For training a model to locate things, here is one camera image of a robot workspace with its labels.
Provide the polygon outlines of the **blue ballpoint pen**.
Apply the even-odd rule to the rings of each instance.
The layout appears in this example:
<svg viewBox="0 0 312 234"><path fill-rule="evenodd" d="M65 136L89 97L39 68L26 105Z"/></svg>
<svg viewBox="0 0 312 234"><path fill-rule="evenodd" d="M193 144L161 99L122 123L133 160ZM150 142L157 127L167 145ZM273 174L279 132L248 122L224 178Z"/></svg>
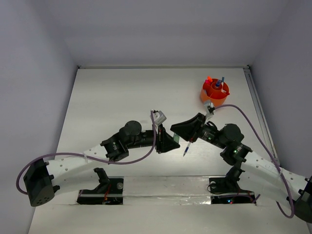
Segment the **blue ballpoint pen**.
<svg viewBox="0 0 312 234"><path fill-rule="evenodd" d="M185 157L185 155L187 154L187 152L188 152L188 150L189 150L191 144L192 144L191 142L188 143L188 145L187 145L187 147L186 147L186 149L185 149L185 151L184 151L184 153L183 153L183 157Z"/></svg>

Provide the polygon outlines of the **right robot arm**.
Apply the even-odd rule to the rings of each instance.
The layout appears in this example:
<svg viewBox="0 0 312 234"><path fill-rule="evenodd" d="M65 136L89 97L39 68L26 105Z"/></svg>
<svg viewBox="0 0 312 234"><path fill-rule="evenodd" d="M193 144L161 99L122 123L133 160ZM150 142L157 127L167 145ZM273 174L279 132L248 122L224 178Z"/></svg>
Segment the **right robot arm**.
<svg viewBox="0 0 312 234"><path fill-rule="evenodd" d="M222 129L198 113L192 119L171 126L171 131L185 141L201 139L223 151L222 159L231 166L224 185L229 191L248 190L290 208L291 215L311 223L312 180L276 166L244 145L240 128L226 124Z"/></svg>

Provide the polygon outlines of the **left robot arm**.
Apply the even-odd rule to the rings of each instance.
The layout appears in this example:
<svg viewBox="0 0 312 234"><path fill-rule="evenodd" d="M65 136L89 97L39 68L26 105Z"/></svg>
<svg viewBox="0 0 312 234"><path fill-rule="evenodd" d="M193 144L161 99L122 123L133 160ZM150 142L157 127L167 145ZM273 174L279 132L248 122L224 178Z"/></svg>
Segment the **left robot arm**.
<svg viewBox="0 0 312 234"><path fill-rule="evenodd" d="M177 136L170 136L163 125L142 130L138 121L131 120L107 140L83 154L70 153L65 158L33 160L23 177L32 207L51 201L56 195L75 190L105 193L110 180L101 163L122 165L130 149L150 147L148 154L158 154L180 147Z"/></svg>

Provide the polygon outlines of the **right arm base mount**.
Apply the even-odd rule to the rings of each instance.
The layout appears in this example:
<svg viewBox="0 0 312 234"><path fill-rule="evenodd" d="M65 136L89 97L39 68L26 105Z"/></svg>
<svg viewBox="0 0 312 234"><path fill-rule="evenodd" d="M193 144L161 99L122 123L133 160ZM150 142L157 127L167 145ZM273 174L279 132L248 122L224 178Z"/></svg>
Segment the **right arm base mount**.
<svg viewBox="0 0 312 234"><path fill-rule="evenodd" d="M242 172L241 169L232 167L224 177L209 178L207 191L212 204L256 204L254 192L243 190L238 185Z"/></svg>

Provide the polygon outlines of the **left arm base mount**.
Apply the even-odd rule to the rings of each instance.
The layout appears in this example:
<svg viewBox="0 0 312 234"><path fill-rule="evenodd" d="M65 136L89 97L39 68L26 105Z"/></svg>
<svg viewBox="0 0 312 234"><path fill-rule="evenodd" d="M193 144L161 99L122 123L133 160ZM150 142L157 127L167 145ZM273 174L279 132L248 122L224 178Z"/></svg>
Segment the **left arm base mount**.
<svg viewBox="0 0 312 234"><path fill-rule="evenodd" d="M103 168L94 168L98 176L98 185L93 190L80 190L77 203L79 205L122 205L123 177L109 178Z"/></svg>

